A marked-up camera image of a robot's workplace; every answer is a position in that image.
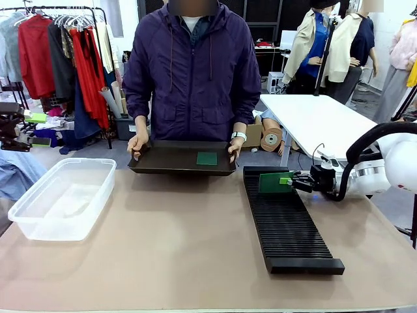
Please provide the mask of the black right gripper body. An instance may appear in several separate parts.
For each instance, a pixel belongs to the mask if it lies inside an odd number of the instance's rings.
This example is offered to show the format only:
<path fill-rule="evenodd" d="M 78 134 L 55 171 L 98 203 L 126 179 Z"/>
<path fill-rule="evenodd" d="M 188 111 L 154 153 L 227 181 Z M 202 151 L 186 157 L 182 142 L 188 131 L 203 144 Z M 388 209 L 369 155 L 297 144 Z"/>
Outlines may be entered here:
<path fill-rule="evenodd" d="M 333 193 L 336 185 L 336 171 L 333 167 L 325 168 L 312 165 L 309 171 L 312 179 L 312 190 L 316 192 Z"/>

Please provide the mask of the person's left hand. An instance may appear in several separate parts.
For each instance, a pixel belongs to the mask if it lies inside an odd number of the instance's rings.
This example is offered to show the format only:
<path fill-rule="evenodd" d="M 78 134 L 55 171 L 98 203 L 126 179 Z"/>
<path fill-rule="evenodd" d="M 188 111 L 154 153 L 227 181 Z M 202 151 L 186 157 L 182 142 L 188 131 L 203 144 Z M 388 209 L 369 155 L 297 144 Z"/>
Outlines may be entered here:
<path fill-rule="evenodd" d="M 237 136 L 230 141 L 230 146 L 228 148 L 229 153 L 229 162 L 234 163 L 240 155 L 242 146 L 244 145 L 244 138 Z"/>

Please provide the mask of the person's right hand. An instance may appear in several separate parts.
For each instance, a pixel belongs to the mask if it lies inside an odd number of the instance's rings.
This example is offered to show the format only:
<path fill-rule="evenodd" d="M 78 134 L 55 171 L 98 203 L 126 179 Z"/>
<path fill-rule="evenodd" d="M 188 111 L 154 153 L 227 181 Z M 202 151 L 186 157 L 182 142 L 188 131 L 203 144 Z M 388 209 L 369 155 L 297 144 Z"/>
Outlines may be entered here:
<path fill-rule="evenodd" d="M 135 160 L 138 160 L 141 155 L 140 150 L 144 145 L 147 145 L 148 141 L 149 135 L 147 132 L 137 133 L 128 141 L 127 152 L 130 153 Z"/>

